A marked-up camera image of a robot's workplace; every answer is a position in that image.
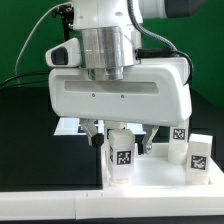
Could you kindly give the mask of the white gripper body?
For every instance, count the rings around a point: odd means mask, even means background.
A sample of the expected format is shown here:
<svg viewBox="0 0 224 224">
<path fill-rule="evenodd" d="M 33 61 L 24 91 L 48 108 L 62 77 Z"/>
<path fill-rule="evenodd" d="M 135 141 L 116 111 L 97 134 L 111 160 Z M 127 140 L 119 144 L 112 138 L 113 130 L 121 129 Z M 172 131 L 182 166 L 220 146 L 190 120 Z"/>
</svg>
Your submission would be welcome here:
<svg viewBox="0 0 224 224">
<path fill-rule="evenodd" d="M 52 68 L 49 91 L 60 117 L 177 126 L 192 113 L 190 66 L 183 57 L 143 59 L 123 70 L 121 80 L 92 80 L 80 67 L 72 38 L 45 54 Z"/>
</svg>

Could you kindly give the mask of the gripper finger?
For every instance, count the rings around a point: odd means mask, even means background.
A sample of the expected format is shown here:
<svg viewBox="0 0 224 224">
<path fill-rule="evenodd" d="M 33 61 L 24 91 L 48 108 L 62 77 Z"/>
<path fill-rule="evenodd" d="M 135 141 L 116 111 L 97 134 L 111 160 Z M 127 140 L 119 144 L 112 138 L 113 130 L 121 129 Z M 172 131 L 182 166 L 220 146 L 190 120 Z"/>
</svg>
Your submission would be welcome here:
<svg viewBox="0 0 224 224">
<path fill-rule="evenodd" d="M 143 125 L 143 131 L 145 135 L 139 143 L 139 150 L 141 154 L 149 155 L 152 151 L 152 141 L 158 132 L 159 127 L 157 125 Z"/>
<path fill-rule="evenodd" d="M 94 120 L 81 118 L 79 124 L 88 137 L 89 145 L 99 149 L 104 143 L 104 136 L 98 132 Z"/>
</svg>

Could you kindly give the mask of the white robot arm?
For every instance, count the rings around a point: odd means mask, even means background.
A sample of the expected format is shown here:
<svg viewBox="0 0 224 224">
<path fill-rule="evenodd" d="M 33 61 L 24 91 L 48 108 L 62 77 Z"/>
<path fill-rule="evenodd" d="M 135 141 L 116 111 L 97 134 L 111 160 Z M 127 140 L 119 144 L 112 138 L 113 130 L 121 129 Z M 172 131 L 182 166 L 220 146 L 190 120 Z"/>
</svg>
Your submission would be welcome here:
<svg viewBox="0 0 224 224">
<path fill-rule="evenodd" d="M 141 26 L 145 18 L 196 14 L 207 0 L 71 0 L 76 36 L 46 52 L 49 90 L 60 117 L 80 120 L 98 148 L 97 120 L 139 123 L 152 149 L 161 126 L 176 127 L 192 113 L 191 59 L 169 40 Z"/>
</svg>

